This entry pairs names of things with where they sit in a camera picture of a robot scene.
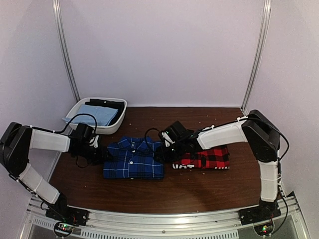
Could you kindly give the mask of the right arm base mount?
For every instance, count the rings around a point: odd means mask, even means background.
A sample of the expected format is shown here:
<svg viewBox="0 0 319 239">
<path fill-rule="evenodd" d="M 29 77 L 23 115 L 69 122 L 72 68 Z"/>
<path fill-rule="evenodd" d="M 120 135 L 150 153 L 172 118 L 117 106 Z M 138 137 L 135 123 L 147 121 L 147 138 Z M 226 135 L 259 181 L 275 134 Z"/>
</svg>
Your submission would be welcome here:
<svg viewBox="0 0 319 239">
<path fill-rule="evenodd" d="M 255 207 L 239 210 L 241 225 L 267 221 L 274 217 L 279 217 L 280 215 L 281 211 L 277 206 L 271 207 L 258 205 Z"/>
</svg>

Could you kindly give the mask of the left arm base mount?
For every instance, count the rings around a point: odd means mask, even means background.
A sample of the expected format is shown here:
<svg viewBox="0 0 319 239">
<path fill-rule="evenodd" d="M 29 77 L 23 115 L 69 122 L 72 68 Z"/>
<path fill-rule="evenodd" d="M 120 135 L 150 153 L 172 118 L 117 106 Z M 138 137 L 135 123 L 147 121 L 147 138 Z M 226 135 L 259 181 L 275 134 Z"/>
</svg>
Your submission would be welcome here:
<svg viewBox="0 0 319 239">
<path fill-rule="evenodd" d="M 86 226 L 89 211 L 73 207 L 49 207 L 45 216 L 75 226 Z"/>
</svg>

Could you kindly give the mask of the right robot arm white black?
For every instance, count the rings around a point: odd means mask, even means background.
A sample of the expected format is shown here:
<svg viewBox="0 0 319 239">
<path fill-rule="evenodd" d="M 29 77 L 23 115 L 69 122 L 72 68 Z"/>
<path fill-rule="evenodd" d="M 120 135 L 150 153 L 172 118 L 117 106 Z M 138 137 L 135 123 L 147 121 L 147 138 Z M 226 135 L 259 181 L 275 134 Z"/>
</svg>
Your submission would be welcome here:
<svg viewBox="0 0 319 239">
<path fill-rule="evenodd" d="M 256 216 L 267 219 L 277 208 L 278 185 L 281 180 L 281 132 L 260 111 L 218 126 L 193 131 L 179 121 L 159 133 L 162 145 L 154 152 L 160 163 L 174 162 L 185 153 L 195 154 L 217 146 L 247 143 L 260 168 L 261 193 Z"/>
</svg>

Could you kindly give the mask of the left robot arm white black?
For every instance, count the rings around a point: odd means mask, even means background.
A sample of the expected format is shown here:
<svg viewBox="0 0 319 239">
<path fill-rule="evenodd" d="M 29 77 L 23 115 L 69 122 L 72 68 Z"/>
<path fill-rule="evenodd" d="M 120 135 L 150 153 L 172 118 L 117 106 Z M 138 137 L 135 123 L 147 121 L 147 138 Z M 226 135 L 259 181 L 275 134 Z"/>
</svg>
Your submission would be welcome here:
<svg viewBox="0 0 319 239">
<path fill-rule="evenodd" d="M 68 134 L 11 122 L 0 139 L 0 163 L 9 176 L 46 203 L 61 221 L 67 221 L 72 211 L 66 196 L 52 186 L 32 165 L 35 151 L 68 153 L 83 158 L 88 165 L 112 159 L 107 147 L 100 143 L 95 129 L 79 123 Z"/>
</svg>

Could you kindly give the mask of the red black plaid shirt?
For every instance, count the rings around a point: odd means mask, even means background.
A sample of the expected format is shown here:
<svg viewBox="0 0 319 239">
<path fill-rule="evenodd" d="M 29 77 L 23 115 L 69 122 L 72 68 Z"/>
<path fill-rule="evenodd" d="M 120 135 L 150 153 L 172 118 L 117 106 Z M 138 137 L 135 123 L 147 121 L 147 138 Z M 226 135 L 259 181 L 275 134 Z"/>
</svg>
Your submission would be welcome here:
<svg viewBox="0 0 319 239">
<path fill-rule="evenodd" d="M 225 170 L 230 168 L 229 156 L 227 145 L 217 146 L 202 152 L 186 153 L 172 164 L 172 168 Z"/>
</svg>

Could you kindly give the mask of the blue plaid long sleeve shirt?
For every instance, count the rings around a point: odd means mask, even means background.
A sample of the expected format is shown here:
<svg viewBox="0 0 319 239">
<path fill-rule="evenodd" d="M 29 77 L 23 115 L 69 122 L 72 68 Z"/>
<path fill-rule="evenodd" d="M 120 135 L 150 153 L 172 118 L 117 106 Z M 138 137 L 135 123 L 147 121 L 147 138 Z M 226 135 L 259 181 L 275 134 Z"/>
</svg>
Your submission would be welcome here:
<svg viewBox="0 0 319 239">
<path fill-rule="evenodd" d="M 107 146 L 112 161 L 103 165 L 105 179 L 145 179 L 164 178 L 164 165 L 153 159 L 159 142 L 150 137 L 133 138 L 123 136 L 118 142 Z"/>
</svg>

